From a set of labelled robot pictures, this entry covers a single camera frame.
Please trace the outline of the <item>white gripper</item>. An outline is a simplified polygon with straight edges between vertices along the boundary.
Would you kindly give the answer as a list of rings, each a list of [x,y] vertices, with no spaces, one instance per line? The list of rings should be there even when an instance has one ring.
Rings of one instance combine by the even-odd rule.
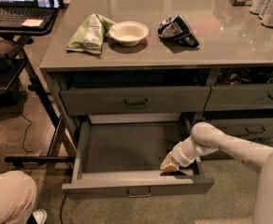
[[[198,145],[192,138],[177,143],[172,152],[169,152],[160,165],[160,170],[165,173],[177,172],[181,167],[192,164],[196,157],[204,154],[205,148]]]

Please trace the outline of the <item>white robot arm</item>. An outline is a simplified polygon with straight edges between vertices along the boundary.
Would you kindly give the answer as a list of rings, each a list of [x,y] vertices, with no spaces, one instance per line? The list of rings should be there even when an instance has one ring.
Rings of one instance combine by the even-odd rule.
[[[206,122],[196,123],[191,135],[165,156],[160,169],[177,172],[197,157],[221,150],[260,174],[252,224],[273,224],[273,147],[228,135]]]

